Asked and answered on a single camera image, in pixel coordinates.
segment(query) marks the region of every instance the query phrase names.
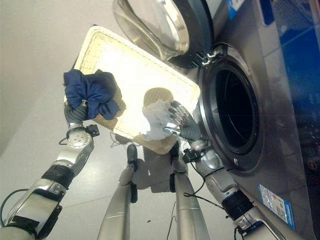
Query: blue cloth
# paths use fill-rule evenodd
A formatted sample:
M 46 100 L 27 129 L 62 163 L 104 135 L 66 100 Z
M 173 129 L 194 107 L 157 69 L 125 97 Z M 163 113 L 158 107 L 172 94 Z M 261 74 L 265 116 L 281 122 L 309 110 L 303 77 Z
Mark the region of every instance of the blue cloth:
M 109 72 L 97 70 L 94 74 L 83 75 L 72 69 L 63 74 L 65 95 L 73 109 L 80 106 L 83 99 L 88 101 L 87 120 L 100 113 L 105 119 L 115 117 L 119 107 L 112 99 L 116 93 L 114 76 Z

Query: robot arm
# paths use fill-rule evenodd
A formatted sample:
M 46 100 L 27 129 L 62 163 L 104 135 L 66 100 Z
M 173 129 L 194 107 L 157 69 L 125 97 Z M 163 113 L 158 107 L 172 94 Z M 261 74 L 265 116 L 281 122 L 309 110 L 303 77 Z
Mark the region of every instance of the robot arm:
M 172 118 L 180 129 L 165 127 L 163 130 L 188 140 L 191 148 L 184 151 L 183 161 L 195 162 L 208 190 L 233 220 L 238 232 L 245 234 L 245 239 L 285 240 L 281 232 L 241 191 L 224 168 L 220 157 L 201 139 L 200 130 L 188 111 L 176 101 L 171 106 L 173 109 L 169 111 L 174 114 Z
M 86 108 L 85 101 L 77 109 L 65 105 L 67 146 L 10 210 L 1 239 L 43 239 L 54 227 L 62 210 L 60 201 L 94 149 L 93 137 L 99 135 L 96 125 L 83 126 Z

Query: gray floor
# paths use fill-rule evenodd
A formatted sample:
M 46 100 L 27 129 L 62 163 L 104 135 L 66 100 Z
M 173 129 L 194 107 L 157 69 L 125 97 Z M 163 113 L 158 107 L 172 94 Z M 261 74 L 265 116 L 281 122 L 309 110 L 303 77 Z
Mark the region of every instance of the gray floor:
M 1 164 L 0 201 L 28 188 L 48 169 L 62 146 L 63 72 L 72 67 L 93 25 L 124 36 L 112 14 L 111 0 L 1 0 Z M 125 145 L 113 148 L 110 132 L 100 127 L 95 149 L 62 200 L 62 213 L 49 240 L 96 239 L 118 177 L 126 165 Z M 131 205 L 131 239 L 166 239 L 175 194 L 168 192 L 168 156 L 139 149 L 135 181 L 138 202 Z M 201 178 L 189 173 L 194 188 Z M 199 195 L 212 197 L 207 189 Z M 4 209 L 17 200 L 12 197 Z M 233 239 L 225 213 L 200 202 L 211 239 Z M 173 222 L 169 239 L 176 239 Z

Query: wicker basket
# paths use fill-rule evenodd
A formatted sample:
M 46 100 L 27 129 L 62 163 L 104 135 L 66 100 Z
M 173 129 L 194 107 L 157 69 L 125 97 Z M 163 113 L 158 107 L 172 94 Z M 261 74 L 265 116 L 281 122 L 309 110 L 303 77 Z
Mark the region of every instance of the wicker basket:
M 140 136 L 143 106 L 174 99 L 192 112 L 200 95 L 199 87 L 186 76 L 101 26 L 90 28 L 74 68 L 85 75 L 98 69 L 114 75 L 118 89 L 113 99 L 120 111 L 113 120 L 98 115 L 94 121 L 158 154 L 166 154 L 176 137 L 145 141 Z

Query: label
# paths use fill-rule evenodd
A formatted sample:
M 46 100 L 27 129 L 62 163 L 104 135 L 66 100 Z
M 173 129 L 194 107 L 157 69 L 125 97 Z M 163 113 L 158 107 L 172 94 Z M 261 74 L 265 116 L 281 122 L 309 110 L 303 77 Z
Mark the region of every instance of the label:
M 226 0 L 230 20 L 234 18 L 244 1 L 245 0 Z
M 295 229 L 294 218 L 292 215 L 291 205 L 286 200 L 274 194 L 266 187 L 259 184 L 262 203 L 281 218 L 292 229 Z

